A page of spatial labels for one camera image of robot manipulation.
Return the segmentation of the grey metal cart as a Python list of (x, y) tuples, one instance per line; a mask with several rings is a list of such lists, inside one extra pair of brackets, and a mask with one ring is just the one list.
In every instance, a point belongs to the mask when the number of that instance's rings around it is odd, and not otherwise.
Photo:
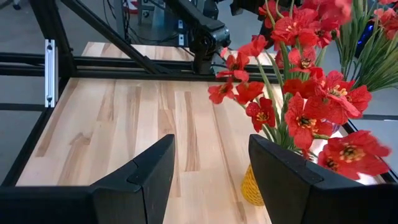
[(103, 0), (116, 32), (130, 44), (187, 47), (185, 24), (164, 0)]

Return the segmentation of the silver metal bracket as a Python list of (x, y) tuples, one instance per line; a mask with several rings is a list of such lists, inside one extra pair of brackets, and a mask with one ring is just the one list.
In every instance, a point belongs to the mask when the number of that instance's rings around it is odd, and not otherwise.
[(58, 101), (58, 48), (55, 40), (45, 39), (45, 107), (54, 108)]

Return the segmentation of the red artificial flower bunch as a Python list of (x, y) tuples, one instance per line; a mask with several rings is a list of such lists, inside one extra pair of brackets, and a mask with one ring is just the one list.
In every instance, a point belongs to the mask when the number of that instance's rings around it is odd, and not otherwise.
[(277, 1), (265, 0), (258, 13), (271, 29), (278, 66), (288, 64), (290, 72), (310, 73), (318, 69), (316, 49), (329, 46), (351, 19), (352, 0), (303, 0), (301, 6), (292, 2), (286, 11)]
[(337, 71), (317, 72), (306, 81), (286, 80), (283, 91), (292, 95), (284, 120), (295, 146), (308, 153), (314, 140), (327, 141), (318, 154), (320, 166), (353, 180), (360, 174), (375, 176), (389, 170), (382, 158), (391, 150), (370, 131), (332, 136), (335, 126), (363, 116), (372, 98), (366, 85), (355, 88)]
[(224, 84), (208, 87), (209, 99), (218, 105), (224, 98), (230, 98), (245, 107), (245, 112), (251, 118), (253, 128), (260, 132), (264, 125), (274, 128), (276, 117), (272, 100), (263, 96), (264, 82), (250, 82), (245, 66), (250, 57), (257, 57), (267, 45), (263, 35), (257, 35), (252, 41), (238, 49), (236, 55), (226, 59), (226, 70), (216, 74), (217, 78), (225, 77)]

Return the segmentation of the yellow glass vase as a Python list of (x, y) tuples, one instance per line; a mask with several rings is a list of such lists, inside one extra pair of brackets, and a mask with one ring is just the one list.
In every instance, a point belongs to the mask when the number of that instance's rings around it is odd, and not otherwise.
[(264, 206), (264, 201), (250, 164), (241, 183), (241, 193), (249, 203), (255, 206)]

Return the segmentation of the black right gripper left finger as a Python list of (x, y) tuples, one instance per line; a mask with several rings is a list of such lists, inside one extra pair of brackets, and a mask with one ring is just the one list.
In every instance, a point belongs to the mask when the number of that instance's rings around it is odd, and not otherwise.
[(0, 187), (0, 224), (162, 224), (174, 164), (167, 134), (91, 185)]

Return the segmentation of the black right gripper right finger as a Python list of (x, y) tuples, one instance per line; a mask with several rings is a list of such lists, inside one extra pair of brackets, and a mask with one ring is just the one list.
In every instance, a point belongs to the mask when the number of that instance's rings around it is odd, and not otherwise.
[(272, 224), (398, 224), (398, 184), (360, 184), (258, 134), (248, 150)]

